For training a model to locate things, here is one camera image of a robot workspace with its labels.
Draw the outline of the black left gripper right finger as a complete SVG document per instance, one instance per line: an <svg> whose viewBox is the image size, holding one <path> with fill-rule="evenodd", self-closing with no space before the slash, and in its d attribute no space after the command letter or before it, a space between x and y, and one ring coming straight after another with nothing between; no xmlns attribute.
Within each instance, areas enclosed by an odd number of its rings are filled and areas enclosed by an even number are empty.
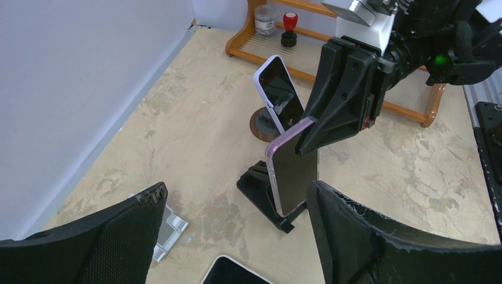
<svg viewBox="0 0 502 284"><path fill-rule="evenodd" d="M428 233L315 180L307 207L326 283L500 283L501 246Z"/></svg>

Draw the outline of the wooden base phone stand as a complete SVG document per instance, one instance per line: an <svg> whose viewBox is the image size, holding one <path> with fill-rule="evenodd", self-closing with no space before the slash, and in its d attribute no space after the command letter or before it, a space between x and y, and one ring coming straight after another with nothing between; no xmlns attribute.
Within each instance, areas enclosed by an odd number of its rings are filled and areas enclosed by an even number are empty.
<svg viewBox="0 0 502 284"><path fill-rule="evenodd" d="M280 135L266 107L256 110L250 117L251 133L261 141L271 142Z"/></svg>

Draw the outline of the purple case phone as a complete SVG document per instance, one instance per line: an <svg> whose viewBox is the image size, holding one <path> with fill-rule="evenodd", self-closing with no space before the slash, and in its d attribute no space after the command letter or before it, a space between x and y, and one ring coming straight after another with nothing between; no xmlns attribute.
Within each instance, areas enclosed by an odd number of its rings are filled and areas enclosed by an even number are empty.
<svg viewBox="0 0 502 284"><path fill-rule="evenodd" d="M308 184L318 178L318 152L305 156L296 153L303 131L315 124L306 117L269 143L266 167L277 213L286 217L305 202Z"/></svg>

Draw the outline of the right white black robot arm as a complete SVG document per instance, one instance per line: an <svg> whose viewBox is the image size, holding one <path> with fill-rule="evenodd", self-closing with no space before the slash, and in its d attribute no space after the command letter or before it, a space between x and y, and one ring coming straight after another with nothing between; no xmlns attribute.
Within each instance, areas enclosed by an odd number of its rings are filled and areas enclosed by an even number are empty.
<svg viewBox="0 0 502 284"><path fill-rule="evenodd" d="M427 85L473 85L501 67L500 1L323 1L337 16L321 48L296 152L374 125L385 94L420 67Z"/></svg>

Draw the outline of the lilac case phone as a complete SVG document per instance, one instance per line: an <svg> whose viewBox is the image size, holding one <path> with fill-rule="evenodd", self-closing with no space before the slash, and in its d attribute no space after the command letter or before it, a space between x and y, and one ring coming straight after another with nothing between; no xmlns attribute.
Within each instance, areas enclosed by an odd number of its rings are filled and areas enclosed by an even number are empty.
<svg viewBox="0 0 502 284"><path fill-rule="evenodd" d="M301 119L304 107L281 56L270 56L253 75L253 82L280 134Z"/></svg>

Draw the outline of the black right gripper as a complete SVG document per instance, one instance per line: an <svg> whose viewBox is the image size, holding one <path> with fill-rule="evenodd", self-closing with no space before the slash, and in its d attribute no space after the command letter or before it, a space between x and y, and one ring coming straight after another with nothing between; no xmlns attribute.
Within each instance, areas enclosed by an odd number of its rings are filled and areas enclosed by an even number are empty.
<svg viewBox="0 0 502 284"><path fill-rule="evenodd" d="M374 124L371 85L377 58L377 50L357 41L333 37L322 46L313 93L303 115L315 122L301 133L297 154L306 156Z"/></svg>

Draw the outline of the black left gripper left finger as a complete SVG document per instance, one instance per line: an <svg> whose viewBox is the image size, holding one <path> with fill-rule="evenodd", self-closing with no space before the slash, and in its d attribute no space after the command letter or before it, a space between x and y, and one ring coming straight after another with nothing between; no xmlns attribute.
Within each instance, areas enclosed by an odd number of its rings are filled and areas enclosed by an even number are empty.
<svg viewBox="0 0 502 284"><path fill-rule="evenodd" d="M23 240L1 241L1 283L145 283L168 191L163 182Z"/></svg>

